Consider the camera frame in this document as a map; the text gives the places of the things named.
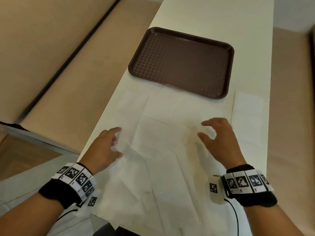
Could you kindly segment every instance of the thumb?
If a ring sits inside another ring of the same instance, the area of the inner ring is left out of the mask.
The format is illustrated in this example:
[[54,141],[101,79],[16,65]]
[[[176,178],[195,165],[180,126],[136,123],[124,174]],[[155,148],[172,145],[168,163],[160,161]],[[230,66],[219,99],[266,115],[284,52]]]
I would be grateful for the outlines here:
[[121,158],[123,154],[121,152],[112,152],[112,157],[114,159]]
[[205,134],[203,132],[198,132],[197,135],[200,138],[200,140],[204,143],[206,148],[210,151],[210,148],[212,146],[213,140],[207,134]]

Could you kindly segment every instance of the person's left forearm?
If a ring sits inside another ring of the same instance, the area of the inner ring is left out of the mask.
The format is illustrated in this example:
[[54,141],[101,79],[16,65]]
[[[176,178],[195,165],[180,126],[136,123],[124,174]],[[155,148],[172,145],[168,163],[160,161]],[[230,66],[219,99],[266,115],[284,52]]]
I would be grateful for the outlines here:
[[36,193],[0,217],[1,235],[47,235],[63,211],[64,208],[58,201]]

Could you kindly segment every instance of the hand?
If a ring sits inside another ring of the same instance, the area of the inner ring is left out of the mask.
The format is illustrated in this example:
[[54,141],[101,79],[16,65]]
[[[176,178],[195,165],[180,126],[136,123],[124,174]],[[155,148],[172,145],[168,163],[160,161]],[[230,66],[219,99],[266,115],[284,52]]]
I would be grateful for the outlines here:
[[117,158],[123,156],[121,152],[113,152],[111,150],[111,146],[117,141],[115,134],[119,131],[121,131],[121,127],[115,127],[109,131],[102,131],[79,161],[88,168],[93,175],[105,170],[111,163],[116,161]]
[[199,132],[198,136],[213,157],[227,170],[246,164],[232,126],[225,118],[212,118],[203,121],[201,125],[210,126],[215,130],[215,139],[211,139],[203,132]]

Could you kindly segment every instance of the wristband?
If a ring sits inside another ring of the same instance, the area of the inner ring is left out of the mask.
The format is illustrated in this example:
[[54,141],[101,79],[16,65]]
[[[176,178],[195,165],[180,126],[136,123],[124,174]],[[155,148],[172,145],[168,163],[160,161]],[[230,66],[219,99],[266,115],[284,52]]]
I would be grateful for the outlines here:
[[242,206],[272,207],[278,203],[273,187],[260,170],[245,164],[231,168],[221,177],[226,196]]
[[47,199],[54,199],[66,209],[73,203],[84,202],[95,190],[96,180],[81,163],[68,163],[38,192]]

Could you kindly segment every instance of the table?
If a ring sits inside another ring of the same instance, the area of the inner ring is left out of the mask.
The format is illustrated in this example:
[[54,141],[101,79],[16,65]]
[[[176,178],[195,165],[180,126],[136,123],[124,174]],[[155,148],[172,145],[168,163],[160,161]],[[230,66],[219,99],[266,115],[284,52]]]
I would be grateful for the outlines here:
[[[255,167],[266,173],[269,97],[271,76],[271,53],[273,33],[273,0],[164,0],[150,27],[162,27],[191,35],[229,43],[235,50],[228,95],[219,101],[212,101],[231,120],[235,91],[253,94],[264,99],[262,146],[255,152]],[[116,106],[127,90],[150,94],[155,86],[133,78],[128,70],[122,76],[112,98],[101,115],[79,159],[99,133],[107,129],[112,121]],[[206,212],[209,220],[217,220],[221,235],[233,235],[235,227],[233,211],[225,206],[224,212]],[[221,223],[223,215],[231,219]],[[250,234],[244,212],[239,215],[243,232]],[[141,235],[155,235],[148,229],[126,227]]]

